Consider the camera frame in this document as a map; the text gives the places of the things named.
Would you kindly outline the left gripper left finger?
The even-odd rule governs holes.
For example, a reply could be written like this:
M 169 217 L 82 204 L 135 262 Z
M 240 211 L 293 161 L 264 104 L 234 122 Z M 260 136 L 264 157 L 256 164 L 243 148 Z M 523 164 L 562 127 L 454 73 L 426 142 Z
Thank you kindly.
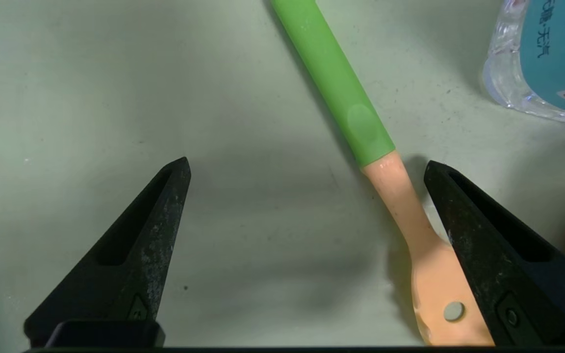
M 162 345 L 156 321 L 191 180 L 165 165 L 37 309 L 32 345 Z

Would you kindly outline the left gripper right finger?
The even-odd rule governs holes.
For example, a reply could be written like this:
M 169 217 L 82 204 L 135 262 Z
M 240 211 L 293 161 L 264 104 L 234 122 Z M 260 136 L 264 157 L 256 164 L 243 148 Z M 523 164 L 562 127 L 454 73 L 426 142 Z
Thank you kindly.
M 454 168 L 424 183 L 496 346 L 565 346 L 565 255 Z

